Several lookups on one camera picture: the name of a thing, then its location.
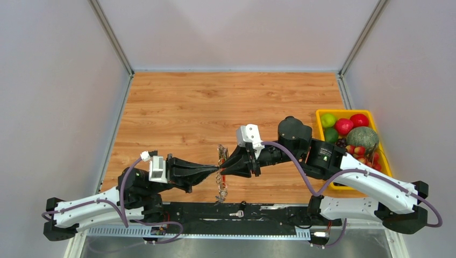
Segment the key with black tag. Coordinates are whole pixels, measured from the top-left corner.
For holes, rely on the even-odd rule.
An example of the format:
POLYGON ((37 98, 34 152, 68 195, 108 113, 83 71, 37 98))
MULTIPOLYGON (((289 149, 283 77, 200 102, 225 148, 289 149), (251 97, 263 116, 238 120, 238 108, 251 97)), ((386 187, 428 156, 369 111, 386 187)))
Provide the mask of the key with black tag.
POLYGON ((244 216, 246 206, 247 206, 247 203, 245 201, 242 201, 239 204, 238 211, 235 213, 230 213, 229 216, 242 218, 244 216))

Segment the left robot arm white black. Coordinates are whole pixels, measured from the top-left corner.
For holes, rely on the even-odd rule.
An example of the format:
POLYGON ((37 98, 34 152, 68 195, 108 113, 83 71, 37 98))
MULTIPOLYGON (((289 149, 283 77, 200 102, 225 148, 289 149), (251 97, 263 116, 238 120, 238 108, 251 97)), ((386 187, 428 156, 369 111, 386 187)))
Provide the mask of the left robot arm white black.
POLYGON ((161 223, 169 220, 161 192, 173 188, 190 193, 218 165, 199 164, 157 151, 144 151, 118 177, 109 190, 73 201, 53 197, 46 202, 42 217, 43 234, 49 241, 73 238, 77 233, 101 225, 122 223, 161 223))

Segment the light green apple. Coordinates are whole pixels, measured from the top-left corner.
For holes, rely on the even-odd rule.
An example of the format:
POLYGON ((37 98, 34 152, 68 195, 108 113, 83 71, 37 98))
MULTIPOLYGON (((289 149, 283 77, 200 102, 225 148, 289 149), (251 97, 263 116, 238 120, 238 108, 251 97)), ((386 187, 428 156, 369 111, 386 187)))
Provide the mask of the light green apple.
POLYGON ((335 125, 335 123, 337 122, 337 120, 338 120, 338 118, 331 113, 323 114, 320 117, 320 122, 321 122, 322 128, 333 127, 335 125))

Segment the green netted melon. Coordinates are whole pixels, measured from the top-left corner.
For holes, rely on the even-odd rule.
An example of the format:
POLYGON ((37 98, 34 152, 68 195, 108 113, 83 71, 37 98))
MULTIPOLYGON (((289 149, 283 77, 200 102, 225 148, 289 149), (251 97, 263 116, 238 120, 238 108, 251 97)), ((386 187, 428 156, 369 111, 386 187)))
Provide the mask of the green netted melon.
POLYGON ((364 147, 367 153, 377 149, 380 144, 378 134, 372 128, 366 126, 352 129, 346 136, 346 140, 349 145, 364 147))

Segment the yellow plastic fruit bin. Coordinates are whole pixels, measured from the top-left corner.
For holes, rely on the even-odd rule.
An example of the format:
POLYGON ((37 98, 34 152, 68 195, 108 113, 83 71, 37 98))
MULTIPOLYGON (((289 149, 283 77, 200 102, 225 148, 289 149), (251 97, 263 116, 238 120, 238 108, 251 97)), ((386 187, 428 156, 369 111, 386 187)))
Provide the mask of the yellow plastic fruit bin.
MULTIPOLYGON (((326 114, 326 113, 331 113, 331 114, 335 115, 338 119, 340 119, 340 118, 350 119, 350 117, 352 115, 357 114, 357 113, 365 114, 368 117, 368 119, 369 119, 369 127, 372 128, 377 133, 377 129, 376 129, 376 126, 375 126, 375 123, 374 123, 374 119, 373 119, 371 113, 369 111, 367 111, 367 110, 325 110, 325 109, 318 109, 316 111, 316 121, 317 121, 317 127, 318 127, 318 131, 319 131, 319 139, 322 140, 322 141, 324 141, 324 135, 323 134, 324 134, 325 128, 322 128, 322 126, 321 126, 320 117, 323 114, 326 114)), ((346 138, 346 136, 347 135, 345 135, 345 136, 339 135, 339 139, 340 138, 346 138)), ((391 177, 392 174, 391 174, 391 171, 390 171, 390 168, 389 168, 388 161, 387 161, 385 155, 383 154, 383 148, 382 148, 381 143, 379 144, 378 148, 375 149, 372 152, 378 152, 380 154, 380 164, 382 166, 382 171, 380 171, 380 172, 382 172, 385 175, 391 177)))

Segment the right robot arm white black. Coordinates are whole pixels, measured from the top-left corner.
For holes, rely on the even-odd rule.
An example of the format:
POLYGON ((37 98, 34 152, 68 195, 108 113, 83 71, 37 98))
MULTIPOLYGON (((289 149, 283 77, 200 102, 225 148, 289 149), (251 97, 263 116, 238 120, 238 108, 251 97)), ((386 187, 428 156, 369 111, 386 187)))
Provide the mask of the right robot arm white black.
POLYGON ((363 193, 362 198, 333 198, 323 190, 311 189, 307 217, 313 224, 325 220, 362 219, 381 223, 385 228, 414 234, 428 224, 428 212, 422 207, 428 186, 421 182, 395 180, 363 164, 334 144, 312 137, 312 129, 289 116, 277 128, 276 141, 263 141, 256 125, 237 130, 238 145, 221 164, 223 175, 250 178, 260 169, 292 162, 310 186, 310 179, 336 182, 363 193))

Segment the purple grape bunch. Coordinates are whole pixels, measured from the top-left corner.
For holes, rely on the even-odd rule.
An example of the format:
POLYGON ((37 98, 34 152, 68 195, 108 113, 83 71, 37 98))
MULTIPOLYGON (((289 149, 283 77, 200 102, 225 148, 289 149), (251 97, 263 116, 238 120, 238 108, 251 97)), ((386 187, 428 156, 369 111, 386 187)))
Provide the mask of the purple grape bunch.
POLYGON ((336 146, 340 147, 340 148, 345 148, 348 143, 347 143, 347 139, 346 138, 340 138, 338 139, 336 142, 335 142, 336 146))

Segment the red apple left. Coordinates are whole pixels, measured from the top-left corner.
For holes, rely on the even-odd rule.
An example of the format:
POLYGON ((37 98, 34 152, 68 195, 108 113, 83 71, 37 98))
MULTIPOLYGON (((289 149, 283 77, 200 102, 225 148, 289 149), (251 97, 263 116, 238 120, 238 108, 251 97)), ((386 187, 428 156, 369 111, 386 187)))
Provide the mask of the red apple left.
POLYGON ((333 128, 339 135, 345 136, 353 129, 354 123, 350 119, 340 118, 336 121, 333 128))

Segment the red apple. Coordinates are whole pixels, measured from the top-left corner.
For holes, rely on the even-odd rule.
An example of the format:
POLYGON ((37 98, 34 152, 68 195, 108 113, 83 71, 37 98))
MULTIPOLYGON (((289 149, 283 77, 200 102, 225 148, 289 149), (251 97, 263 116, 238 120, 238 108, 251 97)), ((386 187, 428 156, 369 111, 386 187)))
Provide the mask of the red apple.
POLYGON ((350 121, 353 123, 353 128, 357 127, 368 127, 369 119, 365 114, 357 113, 350 117, 350 121))
POLYGON ((340 118, 336 121, 333 128, 339 135, 345 136, 353 129, 354 123, 350 119, 340 118))

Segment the small red peaches cluster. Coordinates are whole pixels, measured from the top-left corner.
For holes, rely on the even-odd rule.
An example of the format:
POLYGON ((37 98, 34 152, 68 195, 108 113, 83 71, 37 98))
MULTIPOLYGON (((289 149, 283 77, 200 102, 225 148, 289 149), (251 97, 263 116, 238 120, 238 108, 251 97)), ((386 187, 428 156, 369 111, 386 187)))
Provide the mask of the small red peaches cluster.
POLYGON ((351 154, 362 164, 365 164, 368 167, 374 168, 378 171, 382 171, 382 166, 380 164, 380 154, 378 152, 368 152, 364 146, 347 145, 345 148, 349 154, 351 154))

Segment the red apple right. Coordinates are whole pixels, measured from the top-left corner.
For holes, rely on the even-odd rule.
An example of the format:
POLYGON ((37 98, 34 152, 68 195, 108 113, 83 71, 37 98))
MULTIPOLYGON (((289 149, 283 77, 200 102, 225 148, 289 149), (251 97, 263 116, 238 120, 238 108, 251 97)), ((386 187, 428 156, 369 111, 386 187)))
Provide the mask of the red apple right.
POLYGON ((353 128, 357 127, 368 127, 369 119, 365 114, 357 113, 350 117, 350 121, 353 123, 353 128))

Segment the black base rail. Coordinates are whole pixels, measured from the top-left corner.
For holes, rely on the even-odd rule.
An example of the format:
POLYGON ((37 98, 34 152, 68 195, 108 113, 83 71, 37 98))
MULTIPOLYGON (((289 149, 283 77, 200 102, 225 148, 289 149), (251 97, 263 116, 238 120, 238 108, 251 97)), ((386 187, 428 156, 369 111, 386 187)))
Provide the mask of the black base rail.
POLYGON ((229 216, 238 211, 240 203, 164 204, 159 221, 175 221, 184 234, 202 235, 292 235, 296 230, 342 225, 341 219, 329 221, 307 212, 307 206, 288 204, 247 203, 242 218, 229 216))

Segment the dark green lime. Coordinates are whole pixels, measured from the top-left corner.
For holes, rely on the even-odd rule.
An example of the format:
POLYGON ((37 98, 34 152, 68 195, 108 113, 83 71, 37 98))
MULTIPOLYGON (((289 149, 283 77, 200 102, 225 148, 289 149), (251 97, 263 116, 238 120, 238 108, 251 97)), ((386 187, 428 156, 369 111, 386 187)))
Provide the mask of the dark green lime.
POLYGON ((324 130, 324 141, 334 144, 339 139, 339 133, 333 127, 326 128, 324 130))

